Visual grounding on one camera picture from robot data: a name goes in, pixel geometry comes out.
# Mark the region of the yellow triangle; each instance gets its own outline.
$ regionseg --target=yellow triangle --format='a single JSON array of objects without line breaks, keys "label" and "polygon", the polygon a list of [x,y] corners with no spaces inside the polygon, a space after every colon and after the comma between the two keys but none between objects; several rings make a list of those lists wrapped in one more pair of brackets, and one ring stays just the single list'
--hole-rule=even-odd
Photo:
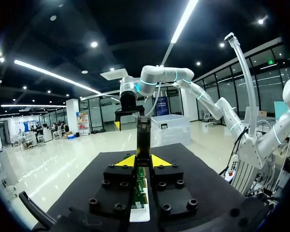
[{"label": "yellow triangle", "polygon": [[132,155],[132,156],[124,159],[123,161],[115,164],[115,166],[127,165],[127,166],[130,166],[130,167],[133,167],[134,166],[134,160],[135,160],[135,155]]},{"label": "yellow triangle", "polygon": [[172,166],[172,164],[168,163],[167,161],[164,161],[163,159],[155,155],[151,155],[151,160],[153,161],[153,167],[158,167],[159,165]]},{"label": "yellow triangle", "polygon": [[115,125],[116,125],[117,129],[120,131],[120,121],[115,122]]}]

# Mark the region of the person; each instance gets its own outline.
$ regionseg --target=person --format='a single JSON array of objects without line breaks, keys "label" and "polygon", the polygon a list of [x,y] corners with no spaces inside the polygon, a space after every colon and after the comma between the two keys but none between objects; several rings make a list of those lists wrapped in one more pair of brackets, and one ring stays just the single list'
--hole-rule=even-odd
[{"label": "person", "polygon": [[58,126],[57,126],[57,123],[56,122],[53,123],[53,129],[54,129],[53,139],[55,139],[55,134],[54,133],[58,131]]}]

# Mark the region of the linear ceiling light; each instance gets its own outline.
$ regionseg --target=linear ceiling light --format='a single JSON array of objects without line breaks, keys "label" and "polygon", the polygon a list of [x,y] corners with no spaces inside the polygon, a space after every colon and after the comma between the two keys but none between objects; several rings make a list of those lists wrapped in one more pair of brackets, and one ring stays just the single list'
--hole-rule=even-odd
[{"label": "linear ceiling light", "polygon": [[175,31],[175,33],[173,35],[171,43],[173,43],[173,44],[176,43],[180,33],[184,29],[185,24],[187,23],[187,21],[188,21],[190,15],[191,15],[195,5],[197,4],[197,2],[198,2],[198,0],[190,0],[189,1],[188,5],[187,5],[187,7],[185,9],[185,12],[184,12],[182,18],[180,19],[179,24],[178,24],[178,26],[176,28],[176,31]]},{"label": "linear ceiling light", "polygon": [[0,116],[7,116],[7,115],[18,115],[19,113],[16,114],[6,114],[6,115],[0,115]]},{"label": "linear ceiling light", "polygon": [[266,67],[263,67],[263,68],[260,68],[260,69],[267,69],[267,68],[275,66],[275,65],[277,65],[277,64],[272,64],[272,65],[269,65],[269,66],[266,66]]},{"label": "linear ceiling light", "polygon": [[17,59],[14,60],[14,63],[15,63],[15,64],[18,64],[18,65],[20,65],[20,66],[24,66],[24,67],[29,68],[29,69],[33,69],[33,70],[38,71],[38,72],[40,72],[40,73],[44,73],[44,74],[49,75],[49,76],[52,76],[52,77],[54,77],[54,78],[58,78],[58,79],[60,79],[60,80],[62,80],[62,81],[69,82],[69,83],[71,83],[71,84],[73,84],[73,85],[79,86],[80,88],[87,89],[87,90],[89,90],[89,91],[91,91],[91,92],[94,92],[94,93],[97,93],[97,94],[101,94],[99,91],[96,91],[96,90],[94,90],[94,89],[92,89],[92,88],[89,88],[89,87],[87,87],[87,86],[84,86],[84,85],[82,85],[82,84],[80,84],[80,83],[78,83],[78,82],[72,81],[72,80],[70,80],[70,79],[68,79],[68,78],[65,78],[65,77],[63,77],[63,76],[59,76],[59,75],[57,75],[57,74],[55,74],[55,73],[52,73],[52,72],[50,72],[50,71],[47,71],[47,70],[44,70],[44,69],[38,68],[38,67],[33,66],[33,65],[31,65],[31,64],[27,64],[27,63],[22,62],[22,61],[19,61],[19,60],[17,60]]},{"label": "linear ceiling light", "polygon": [[1,107],[63,107],[66,108],[65,105],[1,105]]}]

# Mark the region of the white hose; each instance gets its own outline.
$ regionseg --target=white hose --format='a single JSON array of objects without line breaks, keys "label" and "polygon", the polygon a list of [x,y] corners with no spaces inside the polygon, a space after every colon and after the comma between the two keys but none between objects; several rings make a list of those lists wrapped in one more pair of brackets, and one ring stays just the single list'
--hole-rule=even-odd
[{"label": "white hose", "polygon": [[153,112],[153,110],[155,109],[155,106],[157,104],[157,101],[158,101],[158,97],[159,97],[159,94],[160,94],[160,87],[161,87],[161,82],[159,82],[159,86],[158,86],[158,94],[157,94],[157,97],[156,97],[156,100],[155,100],[155,103],[153,105],[153,108],[151,108],[151,110],[145,115],[145,116],[148,116],[151,112]]}]

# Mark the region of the white column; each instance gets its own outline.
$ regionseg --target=white column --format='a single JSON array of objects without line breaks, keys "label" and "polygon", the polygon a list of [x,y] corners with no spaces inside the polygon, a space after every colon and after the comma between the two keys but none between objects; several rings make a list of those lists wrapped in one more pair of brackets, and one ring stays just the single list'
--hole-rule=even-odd
[{"label": "white column", "polygon": [[181,88],[180,92],[182,94],[184,116],[189,117],[190,122],[198,120],[199,117],[196,98],[191,93],[189,93],[189,90],[187,89]]},{"label": "white column", "polygon": [[79,112],[78,99],[70,99],[66,101],[67,105],[67,118],[70,131],[73,133],[78,132],[77,116],[76,113]]}]

